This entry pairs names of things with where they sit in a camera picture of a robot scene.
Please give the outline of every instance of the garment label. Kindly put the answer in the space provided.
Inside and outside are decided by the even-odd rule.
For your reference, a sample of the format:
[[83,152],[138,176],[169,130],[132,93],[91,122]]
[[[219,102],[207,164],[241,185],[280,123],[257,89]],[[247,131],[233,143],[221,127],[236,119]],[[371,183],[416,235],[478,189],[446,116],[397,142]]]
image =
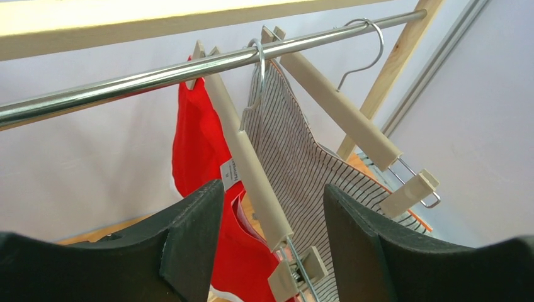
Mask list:
[[237,173],[236,162],[234,162],[233,159],[230,159],[220,166],[220,175],[225,192],[241,180]]

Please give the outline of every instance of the striped fabric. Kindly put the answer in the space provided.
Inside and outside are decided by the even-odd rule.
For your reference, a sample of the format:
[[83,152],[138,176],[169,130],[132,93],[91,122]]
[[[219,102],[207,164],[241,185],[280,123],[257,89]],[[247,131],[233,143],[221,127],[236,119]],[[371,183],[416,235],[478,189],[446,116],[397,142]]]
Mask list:
[[[259,93],[256,67],[249,106]],[[379,204],[390,192],[364,173],[330,154],[314,139],[288,82],[275,61],[266,66],[261,105],[243,114],[245,130],[276,196],[295,232],[299,253],[315,245],[329,275],[316,284],[320,301],[337,301],[338,292],[322,207],[325,184],[341,188],[358,202],[382,213]],[[395,219],[417,232],[427,229],[408,212]]]

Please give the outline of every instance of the red garment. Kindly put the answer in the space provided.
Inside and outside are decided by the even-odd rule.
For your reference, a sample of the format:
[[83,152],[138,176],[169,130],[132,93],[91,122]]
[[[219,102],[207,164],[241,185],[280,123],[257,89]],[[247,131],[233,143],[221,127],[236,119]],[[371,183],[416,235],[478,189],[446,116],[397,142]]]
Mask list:
[[[220,166],[231,155],[203,79],[191,91],[185,83],[179,85],[178,106],[173,177],[180,194],[187,196],[206,182],[220,179]],[[237,213],[243,195],[241,181],[226,192],[212,286],[244,302],[274,302],[267,278],[279,260],[263,240],[255,238],[257,234],[246,230],[252,230],[248,221],[238,218],[242,217]]]

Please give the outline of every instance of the wooden clip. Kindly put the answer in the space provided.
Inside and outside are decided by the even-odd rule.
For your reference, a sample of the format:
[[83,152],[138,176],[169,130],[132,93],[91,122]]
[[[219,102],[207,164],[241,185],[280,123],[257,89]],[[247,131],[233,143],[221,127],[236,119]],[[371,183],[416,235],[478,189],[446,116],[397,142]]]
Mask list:
[[380,208],[386,216],[397,217],[436,191],[439,184],[440,182],[430,172],[423,169],[384,199],[380,203]]
[[[200,40],[196,41],[195,49],[193,55],[191,56],[192,60],[200,59],[206,57],[206,52],[204,51],[204,45]],[[185,82],[187,89],[192,90],[195,87],[196,79]]]
[[[301,257],[302,265],[312,284],[316,284],[328,275],[326,266],[321,260],[316,247],[309,247]],[[297,270],[297,264],[293,261],[283,260],[271,276],[268,278],[269,285],[276,302],[285,302],[308,288],[306,282]]]
[[285,38],[285,31],[280,27],[276,26],[274,32],[270,31],[267,27],[263,26],[261,28],[261,43],[271,43],[278,41],[278,39],[283,40]]

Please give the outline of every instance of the wooden frame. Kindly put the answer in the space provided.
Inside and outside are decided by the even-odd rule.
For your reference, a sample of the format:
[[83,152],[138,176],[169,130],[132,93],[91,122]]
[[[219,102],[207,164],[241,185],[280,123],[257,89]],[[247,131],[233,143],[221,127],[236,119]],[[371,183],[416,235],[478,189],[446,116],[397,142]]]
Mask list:
[[[419,0],[416,9],[425,9],[426,17],[419,21],[410,22],[404,27],[371,91],[361,105],[360,111],[369,120],[372,120],[377,114],[444,2],[445,0]],[[355,147],[356,143],[345,135],[337,153],[346,160]]]
[[0,60],[388,0],[39,0],[0,3]]

